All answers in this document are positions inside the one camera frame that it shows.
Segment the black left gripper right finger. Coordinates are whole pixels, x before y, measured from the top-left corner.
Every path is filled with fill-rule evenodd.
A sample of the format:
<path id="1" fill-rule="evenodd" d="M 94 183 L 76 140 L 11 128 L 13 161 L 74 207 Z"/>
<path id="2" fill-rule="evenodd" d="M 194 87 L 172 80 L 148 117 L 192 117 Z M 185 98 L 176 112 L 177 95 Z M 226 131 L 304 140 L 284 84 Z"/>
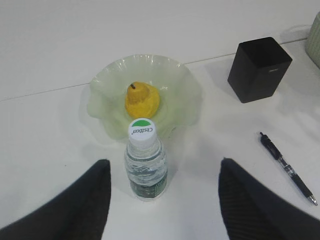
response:
<path id="1" fill-rule="evenodd" d="M 318 240 L 319 219 L 269 190 L 231 158 L 220 163 L 220 212 L 231 240 Z"/>

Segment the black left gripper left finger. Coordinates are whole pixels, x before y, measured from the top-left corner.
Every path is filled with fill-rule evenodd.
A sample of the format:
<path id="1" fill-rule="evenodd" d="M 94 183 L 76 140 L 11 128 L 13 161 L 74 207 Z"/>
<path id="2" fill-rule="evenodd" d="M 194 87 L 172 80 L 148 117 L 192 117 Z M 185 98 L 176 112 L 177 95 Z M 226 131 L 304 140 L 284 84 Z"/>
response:
<path id="1" fill-rule="evenodd" d="M 2 240 L 100 240 L 111 201 L 111 165 L 98 160 L 52 200 L 3 227 Z"/>

